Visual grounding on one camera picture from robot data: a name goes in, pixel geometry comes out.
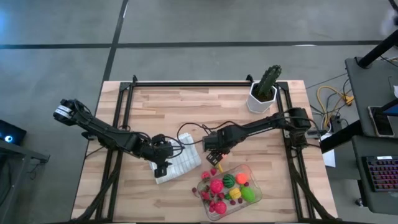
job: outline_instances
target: butcher block tabletop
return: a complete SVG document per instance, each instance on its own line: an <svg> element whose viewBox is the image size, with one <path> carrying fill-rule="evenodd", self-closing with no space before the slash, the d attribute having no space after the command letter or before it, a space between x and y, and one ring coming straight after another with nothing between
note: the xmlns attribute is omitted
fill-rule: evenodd
<svg viewBox="0 0 398 224"><path fill-rule="evenodd" d="M287 81L294 107L307 110L312 118L307 92L302 80ZM96 117L112 125L120 82L104 82ZM275 102L264 114L248 111L249 87L134 87L129 115L132 131L155 136L176 136L186 122L215 127L227 120L246 124L278 112ZM119 125L124 116L127 91L121 108ZM180 132L189 133L194 141L206 135L199 127L187 125ZM88 145L87 154L101 147L97 141ZM211 169L202 145L195 145L201 165L163 184L156 184L148 161L123 155L114 209L114 222L209 222L203 204L192 188L201 181L201 173ZM76 193L72 218L81 215L98 193L106 159L106 149L90 155L84 162ZM322 154L317 147L303 150L310 189L326 210L337 217ZM262 191L262 200L218 220L218 222L294 222L297 221L282 131L275 129L247 138L232 148L221 161L224 171L240 164L248 165ZM108 211L110 190L104 204ZM304 217L305 197L300 190Z"/></svg>

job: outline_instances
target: white towel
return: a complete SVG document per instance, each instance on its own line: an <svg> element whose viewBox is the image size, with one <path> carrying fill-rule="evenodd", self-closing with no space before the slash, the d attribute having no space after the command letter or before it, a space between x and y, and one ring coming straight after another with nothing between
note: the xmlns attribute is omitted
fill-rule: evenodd
<svg viewBox="0 0 398 224"><path fill-rule="evenodd" d="M193 143L193 138L188 133L181 134L179 138L183 143ZM171 140L170 142L173 146L179 146L179 144L174 140ZM197 152L197 149L195 148L195 145L189 145L184 147L185 149L183 149L181 155L166 160L171 162L173 165L168 166L166 176L156 178L157 184L161 184L163 182L186 174L187 172L190 172L195 167L201 164L201 159ZM156 163L154 162L149 162L149 165L152 170L155 170L157 168Z"/></svg>

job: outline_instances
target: yellow toy fruit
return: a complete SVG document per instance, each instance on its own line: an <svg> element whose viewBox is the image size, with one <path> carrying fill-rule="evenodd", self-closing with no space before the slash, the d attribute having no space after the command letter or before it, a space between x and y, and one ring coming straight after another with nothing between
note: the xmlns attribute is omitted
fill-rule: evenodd
<svg viewBox="0 0 398 224"><path fill-rule="evenodd" d="M233 200L238 199L242 196L241 191L238 188L234 188L232 190L229 191L229 196L231 196L231 198Z"/></svg>

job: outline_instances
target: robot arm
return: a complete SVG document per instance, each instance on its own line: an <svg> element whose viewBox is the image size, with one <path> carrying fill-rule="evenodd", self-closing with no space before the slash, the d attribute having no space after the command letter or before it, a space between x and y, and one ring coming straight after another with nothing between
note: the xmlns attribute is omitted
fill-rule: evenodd
<svg viewBox="0 0 398 224"><path fill-rule="evenodd" d="M62 100L53 117L67 126L78 125L97 136L99 143L109 150L122 150L134 157L155 162L156 178L167 174L167 166L171 163L165 160L173 156L173 147L163 134L149 139L142 133L119 130L95 118L85 108L78 100Z"/></svg>
<svg viewBox="0 0 398 224"><path fill-rule="evenodd" d="M244 141L248 136L259 134L272 129L283 129L289 132L293 147L305 147L307 140L305 132L310 129L307 113L303 108L291 108L288 110L289 117L275 113L272 116L254 121L245 125L232 124L212 132L203 137L204 151L210 151L206 159L213 166L222 160L223 154L228 154L230 149Z"/></svg>

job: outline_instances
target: green toy fruit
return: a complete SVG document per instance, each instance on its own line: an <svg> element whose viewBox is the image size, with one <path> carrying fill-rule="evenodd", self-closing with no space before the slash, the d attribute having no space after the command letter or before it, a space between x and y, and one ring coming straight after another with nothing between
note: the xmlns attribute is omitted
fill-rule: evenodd
<svg viewBox="0 0 398 224"><path fill-rule="evenodd" d="M256 199L253 190L250 187L242 187L241 189L242 198L247 202L253 202Z"/></svg>
<svg viewBox="0 0 398 224"><path fill-rule="evenodd" d="M235 185L235 177L231 174L227 174L223 177L223 184L227 188L231 188Z"/></svg>

